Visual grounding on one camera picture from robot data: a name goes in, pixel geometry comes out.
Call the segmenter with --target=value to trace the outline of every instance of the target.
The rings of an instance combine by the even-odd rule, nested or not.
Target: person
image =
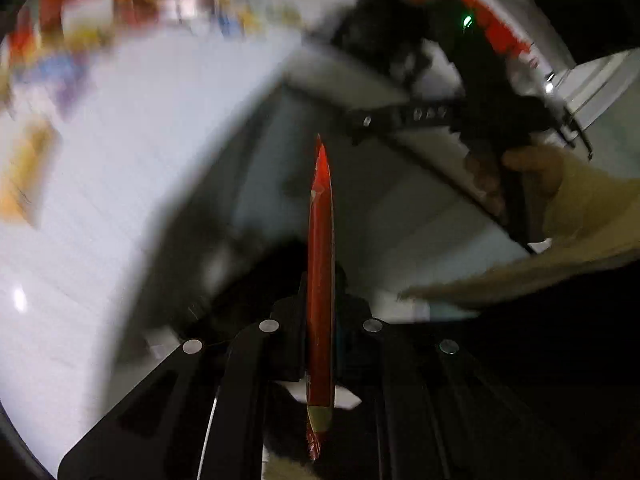
[[[512,478],[640,478],[640,180],[615,178],[549,146],[512,150],[502,161],[536,177],[546,199],[543,228],[551,247],[480,276],[403,291],[403,300],[444,300],[480,314],[401,330],[418,353],[432,348],[437,338],[455,339],[534,415],[540,426],[529,426],[524,429],[528,436],[509,437],[498,446],[505,469],[510,460],[520,461],[515,467],[521,472]],[[499,214],[504,200],[491,166],[469,156],[466,167],[486,192],[487,207]],[[294,406],[286,393],[272,392],[270,401],[274,416],[284,417],[288,428],[292,412],[304,416],[303,407]],[[498,428],[494,434],[515,435],[513,424],[496,422],[500,412],[483,402],[478,407],[491,414],[487,425]],[[293,437],[287,443],[286,437],[279,443],[276,438],[264,477],[377,478],[377,464],[359,465],[376,462],[371,456],[375,448],[367,448],[357,433],[369,421],[335,411],[328,439],[337,443],[332,457],[305,465],[304,443],[300,447]],[[532,428],[542,426],[540,437]],[[281,437],[288,431],[279,430],[273,419],[267,427],[276,434],[281,430]],[[303,434],[297,439],[303,441]],[[518,455],[518,443],[528,446],[536,439],[539,457],[526,462]],[[528,470],[522,470],[524,463]]]

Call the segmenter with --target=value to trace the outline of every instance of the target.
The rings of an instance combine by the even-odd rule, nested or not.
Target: sleeve
[[[274,454],[269,455],[262,478],[264,480],[320,480],[308,467]]]
[[[556,244],[588,237],[639,196],[640,180],[610,176],[567,154],[562,184],[546,207],[543,230]]]

